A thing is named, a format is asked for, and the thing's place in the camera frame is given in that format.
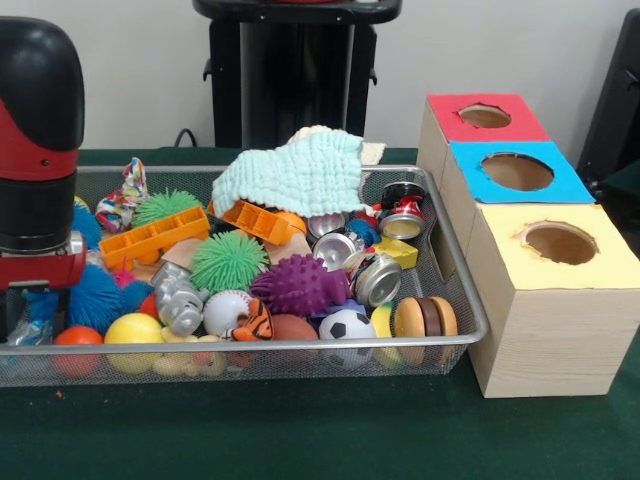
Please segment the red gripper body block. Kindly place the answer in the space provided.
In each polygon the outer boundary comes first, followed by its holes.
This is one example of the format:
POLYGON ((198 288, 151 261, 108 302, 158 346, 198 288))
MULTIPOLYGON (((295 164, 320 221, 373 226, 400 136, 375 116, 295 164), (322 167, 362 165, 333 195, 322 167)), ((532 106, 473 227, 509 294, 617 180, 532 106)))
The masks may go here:
POLYGON ((52 255, 1 255, 1 291, 19 287, 61 289, 76 285, 84 272, 86 248, 52 255))

